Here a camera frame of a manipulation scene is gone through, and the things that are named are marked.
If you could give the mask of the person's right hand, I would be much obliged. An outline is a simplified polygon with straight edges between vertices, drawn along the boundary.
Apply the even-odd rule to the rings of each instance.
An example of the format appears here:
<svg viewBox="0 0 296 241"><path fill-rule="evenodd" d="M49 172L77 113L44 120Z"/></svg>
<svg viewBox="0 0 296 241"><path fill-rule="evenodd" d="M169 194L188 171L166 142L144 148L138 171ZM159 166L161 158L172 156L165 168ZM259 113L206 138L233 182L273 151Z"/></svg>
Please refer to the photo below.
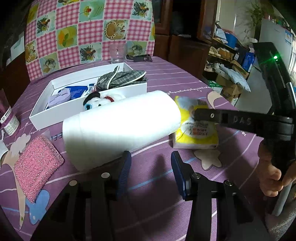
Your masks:
<svg viewBox="0 0 296 241"><path fill-rule="evenodd" d="M289 167L287 173L283 177L281 170L272 165L272 155L262 140L258 148L259 162L256 168L259 186L265 196L275 197L287 185L295 182L295 162Z"/></svg>

